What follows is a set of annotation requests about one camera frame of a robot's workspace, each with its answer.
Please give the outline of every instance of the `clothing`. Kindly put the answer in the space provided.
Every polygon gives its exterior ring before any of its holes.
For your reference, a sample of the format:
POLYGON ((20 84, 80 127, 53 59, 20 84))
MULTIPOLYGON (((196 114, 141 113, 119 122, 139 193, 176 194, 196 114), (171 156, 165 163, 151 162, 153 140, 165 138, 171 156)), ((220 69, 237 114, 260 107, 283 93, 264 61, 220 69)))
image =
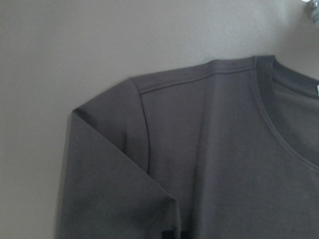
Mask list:
POLYGON ((274 55, 214 59, 75 108, 59 239, 318 239, 317 85, 274 55))

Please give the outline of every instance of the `shirt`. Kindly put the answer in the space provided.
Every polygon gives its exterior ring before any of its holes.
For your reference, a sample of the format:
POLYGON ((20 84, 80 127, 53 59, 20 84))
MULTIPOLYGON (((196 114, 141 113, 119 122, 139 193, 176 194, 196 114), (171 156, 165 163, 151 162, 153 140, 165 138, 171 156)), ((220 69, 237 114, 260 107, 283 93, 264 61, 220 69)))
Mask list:
POLYGON ((71 112, 59 239, 318 239, 319 80, 275 55, 131 76, 71 112))

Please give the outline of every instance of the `gray shirt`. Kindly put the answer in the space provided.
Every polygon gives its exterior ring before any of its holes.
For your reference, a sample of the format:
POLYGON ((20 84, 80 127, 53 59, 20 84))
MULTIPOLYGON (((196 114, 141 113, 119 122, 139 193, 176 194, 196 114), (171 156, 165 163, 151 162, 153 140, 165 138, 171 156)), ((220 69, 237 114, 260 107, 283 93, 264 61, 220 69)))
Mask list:
POLYGON ((319 80, 274 55, 129 77, 72 111, 59 239, 318 239, 319 80))

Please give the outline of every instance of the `sleeve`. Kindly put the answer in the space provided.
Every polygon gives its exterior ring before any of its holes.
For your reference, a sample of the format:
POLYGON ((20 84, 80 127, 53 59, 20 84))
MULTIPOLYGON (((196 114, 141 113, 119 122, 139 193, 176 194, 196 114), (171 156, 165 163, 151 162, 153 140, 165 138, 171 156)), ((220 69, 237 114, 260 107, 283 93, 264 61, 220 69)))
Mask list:
POLYGON ((148 137, 132 78, 71 112, 58 239, 180 236, 178 201, 147 173, 148 137))

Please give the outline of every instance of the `crew neck collar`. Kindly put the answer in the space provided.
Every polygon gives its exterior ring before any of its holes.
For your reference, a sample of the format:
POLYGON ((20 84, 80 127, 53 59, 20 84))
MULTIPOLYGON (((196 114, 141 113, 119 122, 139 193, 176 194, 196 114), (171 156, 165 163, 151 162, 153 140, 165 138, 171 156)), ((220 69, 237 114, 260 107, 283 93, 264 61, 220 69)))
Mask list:
POLYGON ((306 143, 289 126, 277 105, 273 86, 276 81, 299 94, 319 100, 319 80, 284 66, 275 55, 253 56, 252 60, 255 96, 268 126, 286 149, 308 166, 319 170, 319 150, 306 143))

